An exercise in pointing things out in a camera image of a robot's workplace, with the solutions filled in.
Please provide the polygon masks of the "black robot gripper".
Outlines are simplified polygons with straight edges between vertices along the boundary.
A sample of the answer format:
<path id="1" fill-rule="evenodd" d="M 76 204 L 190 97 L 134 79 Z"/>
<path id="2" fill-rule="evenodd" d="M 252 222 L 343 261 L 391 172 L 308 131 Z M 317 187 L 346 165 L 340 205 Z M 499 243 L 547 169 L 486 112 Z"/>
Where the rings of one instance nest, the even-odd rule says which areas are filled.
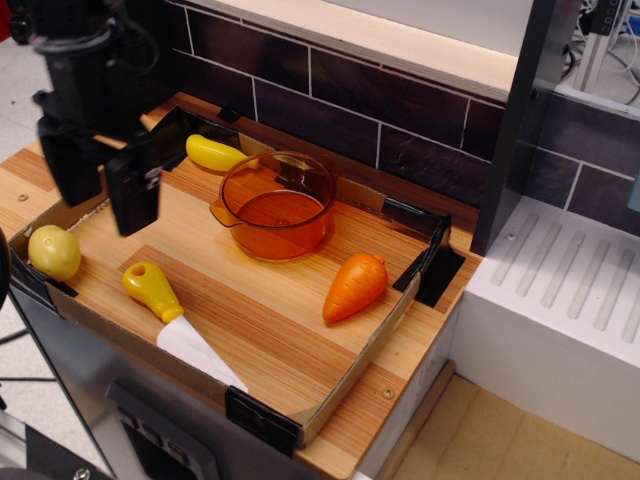
<path id="1" fill-rule="evenodd" d="M 124 1 L 31 1 L 29 14 L 52 86 L 34 95 L 37 132 L 60 194 L 71 207 L 100 195 L 108 148 L 96 138 L 125 143 L 104 171 L 119 233 L 130 236 L 158 218 L 163 168 L 141 116 L 159 46 Z"/>

